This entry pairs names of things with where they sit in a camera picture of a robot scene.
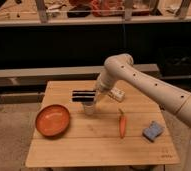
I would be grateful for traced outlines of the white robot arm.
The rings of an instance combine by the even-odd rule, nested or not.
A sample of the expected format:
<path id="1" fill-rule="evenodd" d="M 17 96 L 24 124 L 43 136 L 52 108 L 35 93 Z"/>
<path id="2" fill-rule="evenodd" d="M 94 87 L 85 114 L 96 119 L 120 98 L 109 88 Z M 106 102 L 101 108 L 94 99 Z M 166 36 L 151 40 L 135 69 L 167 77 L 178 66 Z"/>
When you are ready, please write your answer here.
<path id="1" fill-rule="evenodd" d="M 138 71 L 129 54 L 108 57 L 97 77 L 96 90 L 109 92 L 117 81 L 123 80 L 175 115 L 191 128 L 191 93 Z M 183 171 L 191 171 L 191 133 Z"/>

